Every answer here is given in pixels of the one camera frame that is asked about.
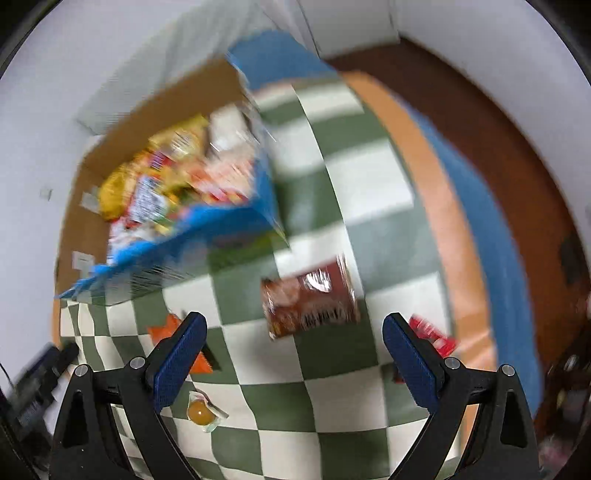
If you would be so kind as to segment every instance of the label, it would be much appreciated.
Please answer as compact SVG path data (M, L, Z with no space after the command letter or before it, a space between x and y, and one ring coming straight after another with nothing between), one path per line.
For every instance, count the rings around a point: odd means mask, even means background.
M301 325L308 330L321 325L342 325L349 321L345 306L332 299L308 302L301 312Z
M91 193L91 192L84 192L82 194L82 200L80 201L80 206L82 208L85 208L86 210L90 210L93 213L99 213L100 212L99 198L94 193L95 192L95 188L96 187L93 188L93 193Z
M95 266L95 258L93 255L84 254L82 252L72 252L72 268L80 270L80 278L87 278Z

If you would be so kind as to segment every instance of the cable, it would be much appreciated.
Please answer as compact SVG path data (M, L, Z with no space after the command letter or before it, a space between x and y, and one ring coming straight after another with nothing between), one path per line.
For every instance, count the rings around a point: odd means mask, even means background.
M2 368L2 371L4 372L4 375L6 375L6 378L8 379L8 383L10 383L10 386L12 388L14 388L14 383L12 383L12 380L10 380L10 375L8 375L8 372L4 368L4 365L2 365L1 363L0 363L0 368Z

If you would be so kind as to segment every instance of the orange snack wrapper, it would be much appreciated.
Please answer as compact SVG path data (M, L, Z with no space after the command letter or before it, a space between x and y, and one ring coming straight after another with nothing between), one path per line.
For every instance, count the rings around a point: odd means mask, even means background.
M178 318L174 313L169 313L166 316L166 324L162 327L148 327L148 333L152 339L152 344L154 346L158 345L160 340L165 338L172 337L174 332L177 330L179 325L181 324L180 318ZM203 352L199 352L191 370L189 370L190 374L211 374L213 373L213 368L203 355Z

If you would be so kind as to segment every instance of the brown snack bag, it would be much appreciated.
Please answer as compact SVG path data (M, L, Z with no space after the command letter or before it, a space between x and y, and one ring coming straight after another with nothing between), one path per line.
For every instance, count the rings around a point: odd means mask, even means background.
M361 319L342 257L295 277L264 278L261 297L272 339L321 325L358 323Z

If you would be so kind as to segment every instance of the yellow snack bag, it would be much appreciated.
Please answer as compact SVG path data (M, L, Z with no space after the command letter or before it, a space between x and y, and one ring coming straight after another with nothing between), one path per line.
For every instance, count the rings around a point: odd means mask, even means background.
M166 165L160 170L160 186L158 192L163 195L170 195L174 192L189 186L182 172L173 165Z
M103 182L99 189L99 207L105 220L115 220L125 213L138 177L149 164L150 154L142 151L131 162L117 167Z
M202 157L207 146L207 119L198 115L162 130L148 139L152 151L160 151L173 161Z
M128 165L120 165L100 186L100 214L105 220L115 220L125 213L123 195L127 174Z

